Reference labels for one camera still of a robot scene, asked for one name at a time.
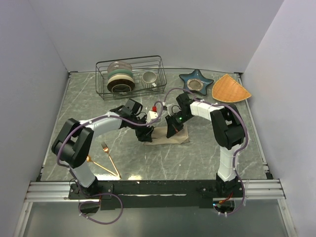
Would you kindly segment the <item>beige cloth napkin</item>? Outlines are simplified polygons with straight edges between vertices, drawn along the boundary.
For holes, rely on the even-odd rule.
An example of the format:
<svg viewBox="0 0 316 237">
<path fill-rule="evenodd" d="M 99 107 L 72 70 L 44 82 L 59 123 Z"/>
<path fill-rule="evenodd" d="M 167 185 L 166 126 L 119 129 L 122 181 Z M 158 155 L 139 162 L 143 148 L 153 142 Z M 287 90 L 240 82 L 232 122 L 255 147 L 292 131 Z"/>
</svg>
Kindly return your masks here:
<svg viewBox="0 0 316 237">
<path fill-rule="evenodd" d="M 189 142 L 188 128 L 184 125 L 183 129 L 171 136 L 166 137 L 167 126 L 155 127 L 152 133 L 152 142 L 143 142 L 143 145 L 165 145 L 165 144 L 184 144 Z"/>
</svg>

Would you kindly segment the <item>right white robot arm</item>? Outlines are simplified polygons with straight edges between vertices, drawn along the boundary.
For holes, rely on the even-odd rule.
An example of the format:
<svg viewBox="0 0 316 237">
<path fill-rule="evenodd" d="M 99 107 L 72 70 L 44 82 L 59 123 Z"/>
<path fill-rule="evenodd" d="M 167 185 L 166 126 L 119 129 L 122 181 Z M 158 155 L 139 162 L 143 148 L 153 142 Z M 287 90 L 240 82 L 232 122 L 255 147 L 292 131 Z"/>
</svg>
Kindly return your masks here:
<svg viewBox="0 0 316 237">
<path fill-rule="evenodd" d="M 244 184 L 237 172 L 238 154 L 248 144 L 247 128 L 234 104 L 218 105 L 202 99 L 191 99 L 180 94 L 176 101 L 180 111 L 167 115 L 167 138 L 183 129 L 193 117 L 211 122 L 216 142 L 220 146 L 220 165 L 216 174 L 216 192 L 227 197 L 235 190 L 244 191 Z"/>
</svg>

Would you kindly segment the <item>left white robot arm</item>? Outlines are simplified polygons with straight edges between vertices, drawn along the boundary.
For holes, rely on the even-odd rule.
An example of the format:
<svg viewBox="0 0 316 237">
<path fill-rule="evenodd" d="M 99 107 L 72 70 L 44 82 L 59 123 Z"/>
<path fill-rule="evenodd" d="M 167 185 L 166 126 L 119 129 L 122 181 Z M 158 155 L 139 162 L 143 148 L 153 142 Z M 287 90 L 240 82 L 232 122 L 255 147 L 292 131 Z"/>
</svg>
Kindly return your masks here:
<svg viewBox="0 0 316 237">
<path fill-rule="evenodd" d="M 89 168 L 86 158 L 94 138 L 113 130 L 129 127 L 141 142 L 151 142 L 154 127 L 147 125 L 147 116 L 139 117 L 142 105 L 129 99 L 125 105 L 109 110 L 90 120 L 68 119 L 52 144 L 57 164 L 69 170 L 82 195 L 93 198 L 99 193 L 98 179 Z"/>
</svg>

